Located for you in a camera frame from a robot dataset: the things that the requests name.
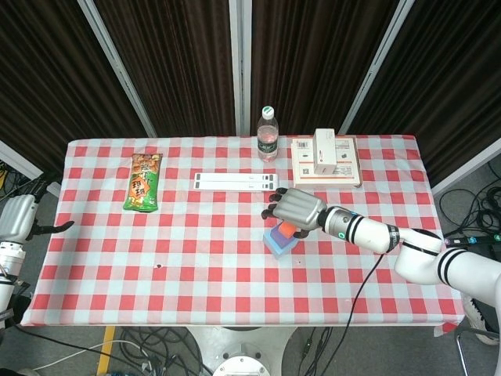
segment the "plastic water bottle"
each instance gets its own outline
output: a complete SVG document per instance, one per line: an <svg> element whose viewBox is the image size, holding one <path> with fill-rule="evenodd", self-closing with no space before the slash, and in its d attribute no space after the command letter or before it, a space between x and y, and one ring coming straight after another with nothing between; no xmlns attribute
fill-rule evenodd
<svg viewBox="0 0 501 376"><path fill-rule="evenodd" d="M279 123L275 119L273 107L263 107L261 119L258 122L258 155L270 162L278 153Z"/></svg>

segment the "bottle cap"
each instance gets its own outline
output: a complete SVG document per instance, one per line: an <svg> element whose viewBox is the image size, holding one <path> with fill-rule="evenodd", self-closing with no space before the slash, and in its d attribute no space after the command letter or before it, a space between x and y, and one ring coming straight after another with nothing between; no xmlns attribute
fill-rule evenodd
<svg viewBox="0 0 501 376"><path fill-rule="evenodd" d="M263 107L263 111L261 112L263 119L271 120L275 117L275 110L271 106Z"/></svg>

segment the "purple block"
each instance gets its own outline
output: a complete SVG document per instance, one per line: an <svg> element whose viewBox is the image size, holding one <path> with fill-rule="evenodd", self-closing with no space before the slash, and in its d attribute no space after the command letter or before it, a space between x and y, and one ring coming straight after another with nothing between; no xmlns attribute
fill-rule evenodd
<svg viewBox="0 0 501 376"><path fill-rule="evenodd" d="M294 237L285 237L284 235L282 235L281 232L279 232L279 226L275 226L272 228L272 231L270 233L270 236L272 237L272 239L281 247L281 248L284 248L286 247L288 244L292 243L293 241L295 241L296 239Z"/></svg>

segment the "cardboard box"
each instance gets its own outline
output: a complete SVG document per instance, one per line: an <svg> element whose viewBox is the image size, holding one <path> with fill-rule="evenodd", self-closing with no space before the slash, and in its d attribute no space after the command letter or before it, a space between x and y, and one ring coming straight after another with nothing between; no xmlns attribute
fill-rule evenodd
<svg viewBox="0 0 501 376"><path fill-rule="evenodd" d="M353 188L362 185L355 139L336 138L337 165L331 175L315 174L313 139L293 139L291 146L294 188L318 189Z"/></svg>
<svg viewBox="0 0 501 376"><path fill-rule="evenodd" d="M333 129L317 128L313 136L316 175L332 175L336 169L336 135Z"/></svg>

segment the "colored blocks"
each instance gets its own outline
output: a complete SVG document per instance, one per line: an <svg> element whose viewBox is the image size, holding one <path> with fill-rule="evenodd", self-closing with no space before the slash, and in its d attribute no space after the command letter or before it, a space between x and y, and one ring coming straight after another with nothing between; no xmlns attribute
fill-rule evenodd
<svg viewBox="0 0 501 376"><path fill-rule="evenodd" d="M296 232L296 226L288 222L282 222L279 224L278 231L289 239Z"/></svg>
<svg viewBox="0 0 501 376"><path fill-rule="evenodd" d="M263 241L266 247L274 254L275 257L280 257L289 253L299 242L295 237L285 237L280 231L279 226L281 223L271 230L265 231L263 234Z"/></svg>

